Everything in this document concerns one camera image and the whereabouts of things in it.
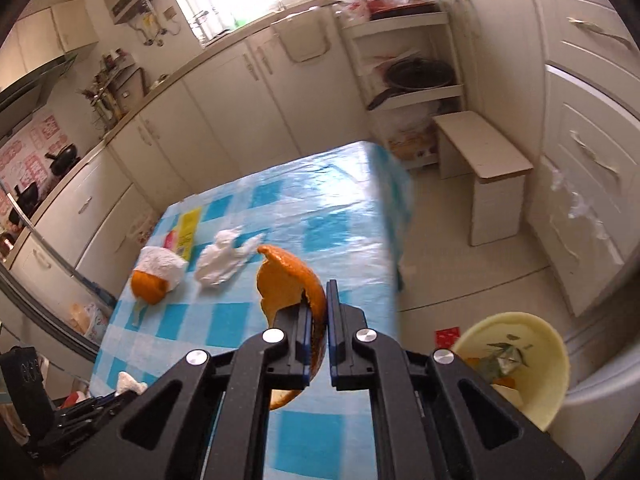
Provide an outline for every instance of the silver screw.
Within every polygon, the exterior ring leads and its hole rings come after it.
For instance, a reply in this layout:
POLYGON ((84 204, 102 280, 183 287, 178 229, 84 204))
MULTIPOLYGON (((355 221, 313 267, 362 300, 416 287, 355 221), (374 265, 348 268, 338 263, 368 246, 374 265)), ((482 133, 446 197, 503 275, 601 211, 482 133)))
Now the silver screw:
POLYGON ((363 343, 371 343, 372 341, 375 341, 377 337, 378 334, 371 328, 361 328, 356 332, 356 339, 363 343))
POLYGON ((199 366, 207 360, 207 353, 204 350, 191 350, 187 354, 187 362, 190 365, 199 366))
POLYGON ((441 348, 433 353, 433 359, 441 365, 448 365, 453 362, 453 352, 446 348, 441 348))
POLYGON ((267 343, 279 343, 284 339, 284 332, 279 328, 270 328, 262 332, 262 339, 267 343))

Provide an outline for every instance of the wooden bench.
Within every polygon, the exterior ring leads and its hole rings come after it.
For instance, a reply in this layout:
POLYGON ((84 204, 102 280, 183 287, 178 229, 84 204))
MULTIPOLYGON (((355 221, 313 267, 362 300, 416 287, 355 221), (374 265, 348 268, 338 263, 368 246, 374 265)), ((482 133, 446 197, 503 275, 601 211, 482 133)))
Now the wooden bench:
POLYGON ((533 165, 475 112, 434 117, 438 125, 440 177, 475 173, 469 244, 518 233, 525 175, 533 165))

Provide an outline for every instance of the stool leg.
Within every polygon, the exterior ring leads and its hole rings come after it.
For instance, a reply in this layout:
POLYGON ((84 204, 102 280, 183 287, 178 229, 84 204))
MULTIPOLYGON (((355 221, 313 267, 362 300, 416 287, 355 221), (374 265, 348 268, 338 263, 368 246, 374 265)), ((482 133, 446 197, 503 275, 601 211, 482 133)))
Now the stool leg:
POLYGON ((524 175, 521 175, 482 184, 476 178, 470 245, 485 244, 518 233, 524 179, 524 175))
POLYGON ((450 178, 472 172, 471 166, 442 132, 438 132, 438 160, 440 161, 440 178, 450 178))

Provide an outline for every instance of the range hood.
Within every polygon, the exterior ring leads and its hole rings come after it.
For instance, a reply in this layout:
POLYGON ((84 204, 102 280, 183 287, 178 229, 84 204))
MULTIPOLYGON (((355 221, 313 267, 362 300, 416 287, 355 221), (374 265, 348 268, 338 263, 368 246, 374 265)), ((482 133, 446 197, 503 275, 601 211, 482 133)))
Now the range hood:
POLYGON ((30 121, 33 113, 47 102, 56 82, 74 59, 57 57, 0 92, 0 144, 20 129, 17 126, 30 121))

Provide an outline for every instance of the pan handle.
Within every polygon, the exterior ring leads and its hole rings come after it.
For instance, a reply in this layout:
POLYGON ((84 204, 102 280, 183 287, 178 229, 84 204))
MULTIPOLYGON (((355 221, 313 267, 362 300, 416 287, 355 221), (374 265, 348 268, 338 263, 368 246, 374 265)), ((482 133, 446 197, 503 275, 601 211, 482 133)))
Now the pan handle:
POLYGON ((367 110, 374 110, 390 97, 395 97, 397 95, 402 95, 405 93, 405 90, 401 90, 399 88, 387 88, 384 92, 380 92, 373 98, 373 100, 367 106, 367 110))

